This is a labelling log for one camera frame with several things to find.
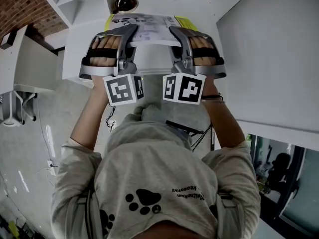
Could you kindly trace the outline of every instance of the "paw print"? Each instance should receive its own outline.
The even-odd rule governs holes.
[[[115,217],[113,214],[111,215],[107,215],[106,212],[104,210],[100,210],[100,217],[101,217],[101,224],[102,224],[102,232],[103,232],[103,236],[105,237],[112,227],[113,227],[113,223],[112,221],[115,220]]]
[[[139,198],[140,203],[142,205],[144,205],[140,209],[140,214],[142,214],[142,215],[148,214],[151,210],[149,207],[150,205],[154,205],[152,207],[153,213],[157,214],[161,211],[160,205],[155,205],[161,199],[161,195],[159,193],[153,193],[153,192],[146,190],[146,189],[138,189],[136,191],[136,194]],[[132,194],[127,194],[125,199],[126,199],[126,202],[130,203],[130,205],[129,205],[130,211],[134,212],[139,208],[138,203],[132,202],[134,200],[134,196]]]

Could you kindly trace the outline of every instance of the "white table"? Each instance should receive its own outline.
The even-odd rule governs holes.
[[[0,95],[55,89],[57,56],[25,36],[26,29],[17,32],[12,47],[0,49]]]

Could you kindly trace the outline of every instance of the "gray floor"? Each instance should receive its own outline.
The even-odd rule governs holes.
[[[160,104],[167,119],[198,130],[209,125],[208,115],[203,106],[163,102],[161,76],[145,77],[144,103]],[[68,139],[80,113],[90,95],[90,89],[64,80],[60,81],[55,92],[38,95],[34,100],[36,122],[26,119],[25,125],[8,128],[0,126],[0,215],[7,220],[19,217],[17,224],[23,224],[24,218],[36,230],[47,238],[52,238],[50,228],[50,205],[55,176],[49,172],[46,176],[47,160],[59,164],[61,145]],[[136,105],[117,106],[113,120],[119,125],[124,116],[133,112]],[[104,153],[110,135],[105,118],[111,111],[107,107],[97,139],[95,150]],[[203,157],[209,151],[210,135],[204,138],[194,155]],[[20,173],[27,186],[24,186]],[[4,190],[15,202],[6,197]]]

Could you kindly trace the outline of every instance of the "black wristband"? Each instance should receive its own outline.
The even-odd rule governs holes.
[[[222,100],[224,100],[223,99],[223,97],[219,94],[219,95],[209,95],[209,96],[201,96],[201,99],[214,99],[214,98],[221,98]]]

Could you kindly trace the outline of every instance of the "red brick wall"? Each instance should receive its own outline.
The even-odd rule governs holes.
[[[0,0],[0,40],[13,29],[32,23],[37,38],[67,28],[46,0]]]

